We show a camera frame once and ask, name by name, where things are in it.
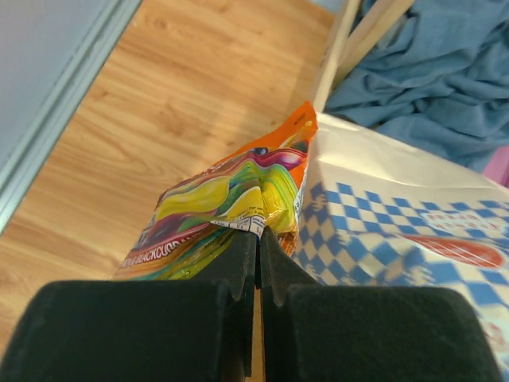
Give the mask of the blue checkered paper bag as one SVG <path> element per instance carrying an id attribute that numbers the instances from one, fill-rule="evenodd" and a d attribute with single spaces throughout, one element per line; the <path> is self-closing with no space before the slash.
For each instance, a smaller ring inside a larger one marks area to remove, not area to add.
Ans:
<path id="1" fill-rule="evenodd" d="M 447 287 L 508 370 L 508 191 L 483 175 L 320 114 L 293 260 L 328 285 Z"/>

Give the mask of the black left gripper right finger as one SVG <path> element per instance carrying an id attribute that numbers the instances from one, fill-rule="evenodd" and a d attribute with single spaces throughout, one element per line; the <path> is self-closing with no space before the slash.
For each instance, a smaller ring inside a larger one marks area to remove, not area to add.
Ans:
<path id="1" fill-rule="evenodd" d="M 259 242 L 268 381 L 500 381 L 473 308 L 436 287 L 323 286 L 266 229 Z"/>

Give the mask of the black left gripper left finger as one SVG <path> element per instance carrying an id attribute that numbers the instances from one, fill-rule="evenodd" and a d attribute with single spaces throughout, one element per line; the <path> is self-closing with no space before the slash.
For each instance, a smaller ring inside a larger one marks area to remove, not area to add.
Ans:
<path id="1" fill-rule="evenodd" d="M 30 301 L 4 381 L 243 381 L 251 375 L 256 236 L 241 231 L 174 281 L 61 281 Z"/>

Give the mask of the colourful orange candy bag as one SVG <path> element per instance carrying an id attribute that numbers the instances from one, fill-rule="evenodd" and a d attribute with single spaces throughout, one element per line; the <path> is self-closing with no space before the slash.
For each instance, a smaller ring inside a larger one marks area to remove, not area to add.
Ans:
<path id="1" fill-rule="evenodd" d="M 317 114 L 304 102 L 277 129 L 167 189 L 115 280 L 178 280 L 200 273 L 238 232 L 265 228 L 293 248 Z"/>

